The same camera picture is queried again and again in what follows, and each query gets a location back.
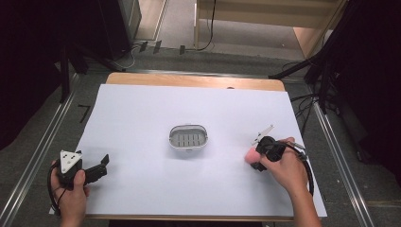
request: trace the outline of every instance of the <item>white paper sheet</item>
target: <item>white paper sheet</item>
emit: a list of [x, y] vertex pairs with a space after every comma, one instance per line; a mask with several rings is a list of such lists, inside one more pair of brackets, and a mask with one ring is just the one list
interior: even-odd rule
[[[170, 147], [170, 130], [182, 124], [206, 128], [202, 151]], [[292, 217], [285, 189], [244, 162], [271, 124], [273, 138], [304, 144], [286, 92], [101, 85], [77, 150], [84, 168], [105, 154], [110, 163], [90, 184], [87, 214]], [[326, 217], [316, 181], [314, 202]]]

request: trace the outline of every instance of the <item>hand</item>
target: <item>hand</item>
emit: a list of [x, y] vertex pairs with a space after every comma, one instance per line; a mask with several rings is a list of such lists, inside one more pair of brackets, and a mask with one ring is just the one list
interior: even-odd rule
[[[293, 137], [289, 137], [281, 142], [295, 142]], [[274, 176], [274, 179], [281, 184], [290, 194], [296, 190], [305, 190], [307, 185], [307, 174], [302, 161], [296, 152], [291, 148], [284, 150], [282, 159], [271, 162], [266, 155], [262, 155], [259, 161]]]
[[86, 212], [86, 198], [90, 192], [88, 187], [83, 186], [84, 183], [85, 171], [79, 170], [74, 178], [74, 189], [65, 190], [61, 187], [57, 177], [57, 169], [53, 169], [51, 187], [55, 200], [59, 201], [61, 226], [80, 226], [83, 222]]

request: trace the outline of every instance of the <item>pink object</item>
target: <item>pink object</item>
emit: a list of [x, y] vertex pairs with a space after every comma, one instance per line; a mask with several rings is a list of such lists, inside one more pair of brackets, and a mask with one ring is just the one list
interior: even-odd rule
[[245, 155], [245, 162], [248, 164], [258, 163], [260, 161], [260, 153], [258, 153], [254, 148], [250, 148]]

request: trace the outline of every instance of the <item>metal container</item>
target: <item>metal container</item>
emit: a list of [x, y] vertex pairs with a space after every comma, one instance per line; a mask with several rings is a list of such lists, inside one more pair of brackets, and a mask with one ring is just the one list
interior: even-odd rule
[[171, 130], [169, 140], [177, 151], [198, 151], [206, 146], [207, 132], [201, 125], [176, 126]]

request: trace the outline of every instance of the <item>white triangular marker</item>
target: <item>white triangular marker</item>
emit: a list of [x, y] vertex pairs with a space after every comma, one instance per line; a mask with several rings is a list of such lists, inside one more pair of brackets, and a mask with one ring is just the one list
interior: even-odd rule
[[66, 173], [72, 166], [74, 166], [82, 156], [81, 153], [75, 153], [70, 151], [61, 150], [60, 161], [61, 161], [61, 173]]

